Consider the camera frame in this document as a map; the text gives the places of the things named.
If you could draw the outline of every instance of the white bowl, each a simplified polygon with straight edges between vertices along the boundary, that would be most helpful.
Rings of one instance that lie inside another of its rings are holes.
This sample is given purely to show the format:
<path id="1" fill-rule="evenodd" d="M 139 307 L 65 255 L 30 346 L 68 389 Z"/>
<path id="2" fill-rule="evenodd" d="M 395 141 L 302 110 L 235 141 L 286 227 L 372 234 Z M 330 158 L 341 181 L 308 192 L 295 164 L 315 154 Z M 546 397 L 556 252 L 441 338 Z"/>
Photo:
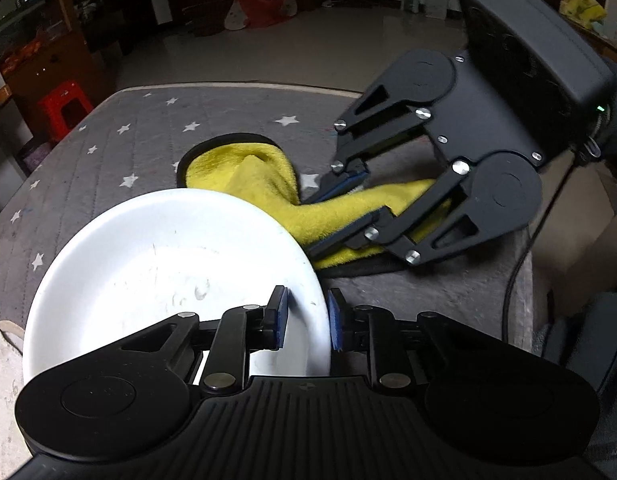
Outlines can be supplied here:
<path id="1" fill-rule="evenodd" d="M 284 348 L 252 375 L 328 375 L 329 317 L 309 260 L 272 217 L 233 196 L 157 191 L 98 216 L 55 258 L 32 302 L 24 381 L 178 312 L 220 319 L 289 288 Z"/>

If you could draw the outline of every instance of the white cloth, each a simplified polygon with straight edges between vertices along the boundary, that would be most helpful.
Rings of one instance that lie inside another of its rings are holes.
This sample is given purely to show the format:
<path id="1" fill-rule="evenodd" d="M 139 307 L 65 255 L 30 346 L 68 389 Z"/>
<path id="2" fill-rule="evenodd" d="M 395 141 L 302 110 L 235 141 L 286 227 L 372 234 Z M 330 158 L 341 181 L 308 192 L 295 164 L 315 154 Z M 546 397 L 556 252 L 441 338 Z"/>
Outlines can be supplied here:
<path id="1" fill-rule="evenodd" d="M 31 457 L 15 421 L 15 400 L 23 386 L 22 355 L 0 332 L 0 480 Z"/>

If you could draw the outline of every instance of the ribbed black surface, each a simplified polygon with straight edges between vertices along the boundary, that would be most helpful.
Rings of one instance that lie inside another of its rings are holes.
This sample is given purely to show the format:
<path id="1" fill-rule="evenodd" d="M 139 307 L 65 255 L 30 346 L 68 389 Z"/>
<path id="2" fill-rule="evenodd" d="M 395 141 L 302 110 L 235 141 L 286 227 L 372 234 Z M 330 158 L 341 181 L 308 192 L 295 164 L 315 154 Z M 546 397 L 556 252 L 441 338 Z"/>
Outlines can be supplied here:
<path id="1" fill-rule="evenodd" d="M 35 479 L 496 480 L 602 479 L 583 460 L 537 468 L 491 465 L 442 442 L 404 397 L 362 378 L 254 378 L 209 399 L 159 449 L 123 463 L 78 465 L 37 456 L 13 477 Z"/>

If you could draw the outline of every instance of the black cable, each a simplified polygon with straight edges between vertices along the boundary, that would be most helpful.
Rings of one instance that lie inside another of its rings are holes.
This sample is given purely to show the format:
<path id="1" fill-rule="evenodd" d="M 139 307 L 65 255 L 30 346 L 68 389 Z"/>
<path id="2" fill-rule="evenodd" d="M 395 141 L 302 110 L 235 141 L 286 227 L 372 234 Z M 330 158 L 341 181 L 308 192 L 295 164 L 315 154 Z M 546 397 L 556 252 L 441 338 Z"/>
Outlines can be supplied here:
<path id="1" fill-rule="evenodd" d="M 565 171 L 564 175 L 562 176 L 562 180 L 557 185 L 557 189 L 555 190 L 553 196 L 551 197 L 549 205 L 544 210 L 544 213 L 542 214 L 540 221 L 538 222 L 538 226 L 535 228 L 535 231 L 533 232 L 529 240 L 526 242 L 526 247 L 522 251 L 522 254 L 520 254 L 520 257 L 517 263 L 515 264 L 515 267 L 513 267 L 513 272 L 511 273 L 511 277 L 509 278 L 509 281 L 506 284 L 505 302 L 502 307 L 502 341 L 505 343 L 508 343 L 509 308 L 511 306 L 511 296 L 513 295 L 513 287 L 515 286 L 515 280 L 517 278 L 517 275 L 520 272 L 520 269 L 522 269 L 524 260 L 526 259 L 526 256 L 529 254 L 529 251 L 533 247 L 533 244 L 535 243 L 535 240 L 540 234 L 540 231 L 544 227 L 544 224 L 547 218 L 549 217 L 549 214 L 551 210 L 553 209 L 553 206 L 555 205 L 558 197 L 562 193 L 562 190 L 564 189 L 564 186 L 566 185 L 567 180 L 569 180 L 569 177 L 571 176 L 571 174 L 577 167 L 578 167 L 578 158 L 576 155 L 573 158 L 573 162 L 571 163 L 569 168 Z"/>

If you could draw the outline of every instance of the white star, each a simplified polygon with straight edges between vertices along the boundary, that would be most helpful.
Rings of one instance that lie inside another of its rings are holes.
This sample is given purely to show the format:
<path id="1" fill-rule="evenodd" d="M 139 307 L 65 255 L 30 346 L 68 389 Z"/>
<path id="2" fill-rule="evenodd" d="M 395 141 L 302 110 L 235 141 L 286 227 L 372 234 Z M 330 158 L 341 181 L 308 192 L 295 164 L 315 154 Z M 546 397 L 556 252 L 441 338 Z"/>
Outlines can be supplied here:
<path id="1" fill-rule="evenodd" d="M 138 177 L 135 176 L 135 173 L 132 173 L 131 176 L 125 176 L 124 177 L 124 182 L 122 182 L 119 187 L 122 187 L 122 186 L 133 187 L 133 183 L 137 179 L 138 179 Z"/>
<path id="2" fill-rule="evenodd" d="M 315 174 L 304 174 L 304 173 L 300 173 L 300 189 L 301 190 L 305 190 L 308 189 L 309 187 L 319 187 L 317 185 L 317 183 L 315 182 L 315 179 L 319 176 L 319 174 L 315 173 Z"/>
<path id="3" fill-rule="evenodd" d="M 198 126 L 199 124 L 193 121 L 191 124 L 186 124 L 186 127 L 184 128 L 184 130 L 185 132 L 194 132 L 195 128 L 197 128 Z"/>
<path id="4" fill-rule="evenodd" d="M 282 126 L 288 126 L 289 124 L 299 123 L 297 120 L 297 115 L 293 115 L 292 117 L 282 116 L 282 119 L 278 119 L 275 122 L 280 123 Z"/>
<path id="5" fill-rule="evenodd" d="M 40 265 L 44 264 L 44 262 L 42 262 L 43 257 L 44 253 L 37 253 L 37 256 L 35 256 L 35 259 L 31 262 L 33 272 L 35 272 Z"/>

